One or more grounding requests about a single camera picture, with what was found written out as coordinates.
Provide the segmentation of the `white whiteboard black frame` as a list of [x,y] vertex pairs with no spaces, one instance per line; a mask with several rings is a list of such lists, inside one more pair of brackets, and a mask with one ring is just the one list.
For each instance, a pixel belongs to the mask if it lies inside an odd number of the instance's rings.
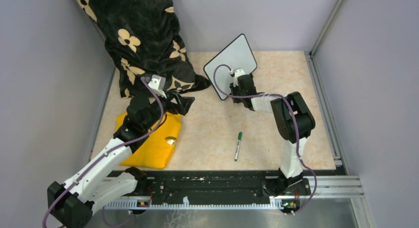
[[252,74],[257,69],[257,62],[245,34],[239,34],[232,42],[217,53],[204,67],[204,73],[210,80],[218,98],[226,100],[231,93],[233,79],[230,72],[243,69]]

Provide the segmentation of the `green white marker pen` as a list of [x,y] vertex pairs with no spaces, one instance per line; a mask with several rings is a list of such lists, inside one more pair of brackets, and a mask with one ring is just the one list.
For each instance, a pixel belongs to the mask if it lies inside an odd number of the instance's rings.
[[237,162],[238,157],[239,157],[239,152],[240,152],[240,146],[241,146],[241,141],[242,141],[242,132],[238,133],[238,141],[237,141],[237,145],[236,145],[236,150],[235,150],[235,156],[234,156],[234,161]]

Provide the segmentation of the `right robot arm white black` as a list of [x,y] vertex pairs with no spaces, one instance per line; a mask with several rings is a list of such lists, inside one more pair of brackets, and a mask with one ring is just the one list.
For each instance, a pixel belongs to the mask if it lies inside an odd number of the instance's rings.
[[270,196],[292,194],[303,181],[302,155],[316,123],[302,95],[295,91],[287,96],[257,93],[253,77],[241,69],[232,74],[230,96],[251,111],[271,113],[284,142],[284,156],[275,182],[266,182]]

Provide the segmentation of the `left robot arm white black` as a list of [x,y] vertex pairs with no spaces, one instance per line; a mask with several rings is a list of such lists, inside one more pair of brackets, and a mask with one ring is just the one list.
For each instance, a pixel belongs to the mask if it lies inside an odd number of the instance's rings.
[[105,148],[72,177],[48,187],[44,218],[53,215],[63,227],[83,228],[97,211],[115,199],[130,193],[143,195],[148,189],[143,171],[130,167],[115,178],[108,175],[157,130],[166,113],[185,116],[194,101],[194,97],[176,91],[155,96],[154,102],[145,94],[134,96],[122,125]]

